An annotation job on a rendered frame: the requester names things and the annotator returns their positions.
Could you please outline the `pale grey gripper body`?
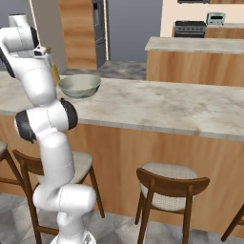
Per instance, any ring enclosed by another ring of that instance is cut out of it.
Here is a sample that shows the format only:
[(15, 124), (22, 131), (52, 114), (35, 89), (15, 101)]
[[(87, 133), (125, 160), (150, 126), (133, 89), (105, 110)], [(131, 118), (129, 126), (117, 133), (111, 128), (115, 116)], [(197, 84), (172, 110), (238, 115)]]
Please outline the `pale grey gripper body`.
[(46, 54), (44, 57), (49, 66), (49, 69), (51, 69), (51, 63), (52, 63), (51, 48), (46, 48)]

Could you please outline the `grey-green ice bowl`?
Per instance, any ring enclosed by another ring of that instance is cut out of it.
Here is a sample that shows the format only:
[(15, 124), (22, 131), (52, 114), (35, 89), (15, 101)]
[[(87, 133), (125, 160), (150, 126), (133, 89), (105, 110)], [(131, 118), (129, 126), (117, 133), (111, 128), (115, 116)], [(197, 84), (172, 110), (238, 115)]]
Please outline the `grey-green ice bowl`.
[(71, 98), (88, 98), (96, 94), (101, 85), (101, 78), (92, 74), (75, 74), (62, 78), (59, 89)]

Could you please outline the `tall wooden cupboard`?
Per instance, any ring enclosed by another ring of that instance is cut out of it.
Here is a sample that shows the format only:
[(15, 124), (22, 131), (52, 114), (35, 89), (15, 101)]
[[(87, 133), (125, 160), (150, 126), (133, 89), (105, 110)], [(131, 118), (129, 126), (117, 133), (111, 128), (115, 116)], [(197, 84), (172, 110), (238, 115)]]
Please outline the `tall wooden cupboard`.
[(92, 0), (58, 0), (70, 69), (96, 70)]

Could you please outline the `grey steel fridge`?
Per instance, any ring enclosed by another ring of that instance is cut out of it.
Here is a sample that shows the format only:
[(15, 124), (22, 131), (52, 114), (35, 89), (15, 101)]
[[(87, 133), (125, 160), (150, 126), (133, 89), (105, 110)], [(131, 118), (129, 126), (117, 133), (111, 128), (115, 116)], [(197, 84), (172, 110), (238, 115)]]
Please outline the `grey steel fridge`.
[(93, 14), (93, 30), (97, 68), (100, 68), (106, 62), (106, 39), (103, 0), (91, 0), (91, 6)]

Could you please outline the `wooden stool with beige seat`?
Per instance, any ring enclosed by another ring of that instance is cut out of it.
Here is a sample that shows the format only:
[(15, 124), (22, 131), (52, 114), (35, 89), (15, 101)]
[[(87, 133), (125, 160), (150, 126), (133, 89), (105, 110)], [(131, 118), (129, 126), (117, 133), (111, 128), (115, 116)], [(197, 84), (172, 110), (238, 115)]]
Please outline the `wooden stool with beige seat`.
[(221, 237), (222, 242), (226, 241), (226, 239), (229, 237), (229, 235), (232, 233), (232, 231), (237, 225), (244, 226), (243, 216), (244, 216), (244, 204), (242, 205), (242, 207), (240, 208), (240, 210), (232, 220), (231, 224), (229, 225), (225, 233), (222, 235)]
[(22, 179), (18, 169), (16, 168), (16, 165), (10, 155), (10, 152), (8, 150), (8, 144), (6, 142), (0, 141), (0, 162), (2, 162), (3, 160), (7, 161), (15, 178), (9, 179), (9, 178), (5, 178), (5, 177), (0, 177), (0, 182), (8, 183), (11, 185), (18, 185), (22, 188), (22, 190), (24, 190), (23, 179)]
[(143, 244), (151, 209), (183, 214), (182, 244), (188, 244), (193, 199), (208, 187), (210, 179), (184, 166), (154, 162), (138, 168), (136, 175), (141, 193), (135, 224), (142, 218), (137, 244)]
[[(53, 235), (58, 234), (57, 229), (48, 228), (39, 225), (36, 208), (34, 207), (32, 201), (33, 188), (31, 187), (29, 173), (36, 174), (38, 179), (38, 184), (42, 183), (44, 178), (42, 163), (39, 158), (34, 158), (28, 155), (24, 155), (17, 150), (13, 150), (12, 153), (14, 154), (14, 157), (16, 158), (18, 163), (20, 164), (21, 174), (23, 178), (23, 185), (24, 185), (26, 197), (28, 199), (30, 216), (31, 216), (36, 244), (42, 244), (41, 233), (53, 234)], [(98, 186), (97, 186), (97, 182), (96, 182), (96, 178), (92, 166), (93, 163), (92, 156), (86, 152), (74, 152), (73, 157), (74, 157), (75, 175), (74, 175), (74, 179), (71, 182), (82, 184), (86, 176), (87, 175), (90, 176), (92, 186), (94, 187), (96, 192), (98, 208), (101, 217), (104, 218), (105, 213), (104, 213), (100, 193), (98, 190)]]

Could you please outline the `wooden kitchen island with marble top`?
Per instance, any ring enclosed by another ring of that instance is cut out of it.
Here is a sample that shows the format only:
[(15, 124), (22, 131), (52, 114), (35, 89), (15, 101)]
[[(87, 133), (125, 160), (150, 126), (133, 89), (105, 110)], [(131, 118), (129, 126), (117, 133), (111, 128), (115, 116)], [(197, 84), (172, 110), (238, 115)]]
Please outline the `wooden kitchen island with marble top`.
[(244, 204), (244, 88), (105, 78), (72, 104), (79, 123), (67, 135), (93, 156), (107, 212), (135, 214), (144, 163), (178, 164), (210, 180), (192, 227), (225, 232)]

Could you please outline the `black oven with hob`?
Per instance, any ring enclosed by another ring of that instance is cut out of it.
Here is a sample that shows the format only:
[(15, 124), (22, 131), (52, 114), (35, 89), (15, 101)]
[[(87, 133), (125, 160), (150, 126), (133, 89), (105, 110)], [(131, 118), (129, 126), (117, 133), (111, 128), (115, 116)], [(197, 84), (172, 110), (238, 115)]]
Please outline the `black oven with hob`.
[(204, 21), (176, 21), (174, 24), (175, 37), (204, 38), (205, 33)]

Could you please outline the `wooden counter with marble top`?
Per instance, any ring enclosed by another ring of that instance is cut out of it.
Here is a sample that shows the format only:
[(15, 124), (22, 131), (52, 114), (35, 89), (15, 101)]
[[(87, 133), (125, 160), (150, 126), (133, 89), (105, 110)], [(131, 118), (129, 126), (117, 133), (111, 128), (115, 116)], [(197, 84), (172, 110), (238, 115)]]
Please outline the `wooden counter with marble top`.
[(151, 37), (148, 81), (244, 87), (244, 39)]

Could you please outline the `dark range hood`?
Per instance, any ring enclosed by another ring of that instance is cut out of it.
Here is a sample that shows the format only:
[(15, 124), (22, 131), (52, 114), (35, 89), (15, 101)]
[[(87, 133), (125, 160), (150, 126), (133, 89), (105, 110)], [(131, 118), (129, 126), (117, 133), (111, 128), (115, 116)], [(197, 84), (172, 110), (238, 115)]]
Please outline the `dark range hood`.
[(211, 0), (177, 0), (178, 4), (210, 4)]

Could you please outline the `pale green toaster oven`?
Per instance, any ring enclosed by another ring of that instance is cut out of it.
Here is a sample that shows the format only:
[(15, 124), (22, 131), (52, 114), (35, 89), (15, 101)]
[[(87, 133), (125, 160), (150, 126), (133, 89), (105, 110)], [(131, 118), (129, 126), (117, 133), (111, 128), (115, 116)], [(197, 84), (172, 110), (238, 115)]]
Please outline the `pale green toaster oven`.
[(208, 12), (206, 18), (207, 25), (223, 25), (226, 14), (224, 12)]

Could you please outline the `wooden base cupboards run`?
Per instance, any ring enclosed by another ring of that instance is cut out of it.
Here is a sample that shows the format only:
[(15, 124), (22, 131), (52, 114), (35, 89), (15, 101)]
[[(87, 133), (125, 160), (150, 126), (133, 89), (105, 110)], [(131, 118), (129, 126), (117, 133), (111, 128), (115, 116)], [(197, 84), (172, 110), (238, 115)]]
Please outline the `wooden base cupboards run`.
[(244, 23), (225, 23), (224, 25), (208, 25), (206, 38), (244, 39)]

